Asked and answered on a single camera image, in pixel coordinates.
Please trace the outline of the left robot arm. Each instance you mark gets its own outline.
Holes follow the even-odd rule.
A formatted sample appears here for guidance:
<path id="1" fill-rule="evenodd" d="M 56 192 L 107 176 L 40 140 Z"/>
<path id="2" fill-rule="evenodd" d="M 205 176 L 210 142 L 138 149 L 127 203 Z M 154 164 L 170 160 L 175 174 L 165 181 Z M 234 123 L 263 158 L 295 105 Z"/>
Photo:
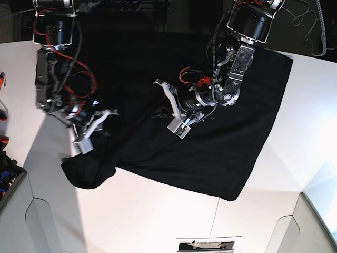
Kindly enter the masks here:
<path id="1" fill-rule="evenodd" d="M 234 1 L 216 25 L 206 50 L 210 72 L 190 67 L 179 73 L 183 87 L 155 80 L 171 108 L 168 129 L 183 139 L 191 125 L 203 122 L 218 106 L 234 105 L 240 96 L 244 74 L 253 61 L 254 43 L 265 43 L 283 1 Z"/>

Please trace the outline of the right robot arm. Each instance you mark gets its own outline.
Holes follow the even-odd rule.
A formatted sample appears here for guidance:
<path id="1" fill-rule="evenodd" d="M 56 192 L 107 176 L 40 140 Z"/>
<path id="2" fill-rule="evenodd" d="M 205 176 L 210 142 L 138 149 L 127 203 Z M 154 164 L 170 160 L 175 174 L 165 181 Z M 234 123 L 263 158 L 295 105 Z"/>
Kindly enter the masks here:
<path id="1" fill-rule="evenodd" d="M 36 106 L 56 117 L 70 130 L 75 154 L 93 150 L 94 132 L 116 109 L 100 110 L 95 93 L 98 82 L 90 68 L 79 60 L 83 34 L 78 13 L 89 13 L 99 1 L 33 1 L 33 43 L 37 51 Z"/>

